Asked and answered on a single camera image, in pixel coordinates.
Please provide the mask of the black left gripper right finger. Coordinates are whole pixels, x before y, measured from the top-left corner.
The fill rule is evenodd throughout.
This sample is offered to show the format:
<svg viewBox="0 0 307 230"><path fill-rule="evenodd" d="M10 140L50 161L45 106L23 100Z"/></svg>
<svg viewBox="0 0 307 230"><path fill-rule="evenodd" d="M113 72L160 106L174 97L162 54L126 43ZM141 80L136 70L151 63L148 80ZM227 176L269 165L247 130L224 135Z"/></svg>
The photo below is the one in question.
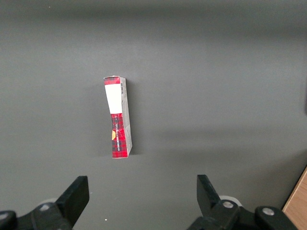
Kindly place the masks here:
<svg viewBox="0 0 307 230"><path fill-rule="evenodd" d="M254 212L230 199L221 199L206 175L197 176L197 201L202 213L189 230L296 230L278 208L259 206Z"/></svg>

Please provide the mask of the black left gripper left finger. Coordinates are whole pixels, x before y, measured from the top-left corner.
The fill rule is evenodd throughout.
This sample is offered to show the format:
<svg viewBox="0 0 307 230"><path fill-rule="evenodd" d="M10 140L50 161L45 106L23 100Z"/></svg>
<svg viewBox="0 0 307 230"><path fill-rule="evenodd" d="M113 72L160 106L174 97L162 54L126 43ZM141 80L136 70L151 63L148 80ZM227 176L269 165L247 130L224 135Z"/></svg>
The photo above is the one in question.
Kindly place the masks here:
<svg viewBox="0 0 307 230"><path fill-rule="evenodd" d="M54 202L44 202L18 217L13 210L0 212L2 230L71 230L89 202L88 177L79 176Z"/></svg>

